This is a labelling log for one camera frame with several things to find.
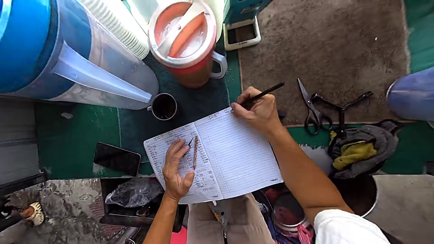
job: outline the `phone screen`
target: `phone screen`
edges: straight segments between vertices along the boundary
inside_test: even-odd
[[[93,162],[136,176],[140,166],[140,154],[98,142]]]

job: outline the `sandal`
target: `sandal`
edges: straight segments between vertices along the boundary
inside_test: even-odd
[[[44,222],[45,215],[42,211],[41,203],[34,202],[30,204],[30,206],[34,209],[32,216],[28,217],[26,220],[31,220],[35,225],[40,225]]]

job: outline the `metal stand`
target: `metal stand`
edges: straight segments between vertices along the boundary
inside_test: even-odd
[[[332,103],[328,100],[326,100],[325,98],[323,98],[321,95],[319,95],[318,93],[314,93],[311,96],[311,100],[312,102],[316,102],[316,101],[322,101],[325,104],[328,104],[336,109],[339,110],[339,130],[338,130],[338,137],[345,139],[347,137],[347,134],[345,132],[345,110],[352,107],[353,105],[359,103],[360,101],[372,96],[374,93],[372,91],[369,92],[365,92],[363,94],[361,94],[358,98],[354,99],[353,101],[345,104],[344,106],[339,106],[335,103]]]
[[[253,29],[255,30],[255,35],[256,35],[255,38],[247,41],[242,41],[239,43],[229,44],[229,37],[227,35],[228,30],[236,29],[238,27],[243,27],[251,24],[253,24]],[[258,18],[255,16],[255,18],[252,20],[244,20],[233,24],[223,23],[223,37],[224,37],[224,48],[226,51],[232,51],[235,49],[258,44],[261,41],[261,33],[259,32]]]

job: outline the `notebook page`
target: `notebook page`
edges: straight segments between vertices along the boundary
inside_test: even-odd
[[[232,198],[283,182],[265,136],[221,110],[195,122],[224,198]]]
[[[166,189],[166,185],[164,183],[162,170],[165,163],[166,152],[170,144],[178,138],[185,139],[186,144],[188,144],[191,138],[197,135],[196,126],[194,123],[190,123],[143,142],[155,176],[164,189]],[[190,150],[188,150],[179,163],[178,171],[182,178],[185,177],[187,172],[193,170],[193,159],[194,139],[191,142]],[[199,136],[197,141],[196,170],[194,172],[193,185],[189,192],[181,198],[179,203],[190,204],[220,199],[223,199],[223,196]]]

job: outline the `right hand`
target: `right hand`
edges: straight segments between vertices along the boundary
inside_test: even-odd
[[[283,127],[277,114],[276,98],[271,94],[267,94],[253,101],[254,105],[250,111],[240,105],[259,93],[261,93],[260,90],[250,86],[238,97],[237,102],[233,102],[230,106],[236,116],[245,119],[248,124],[265,135],[269,135]]]

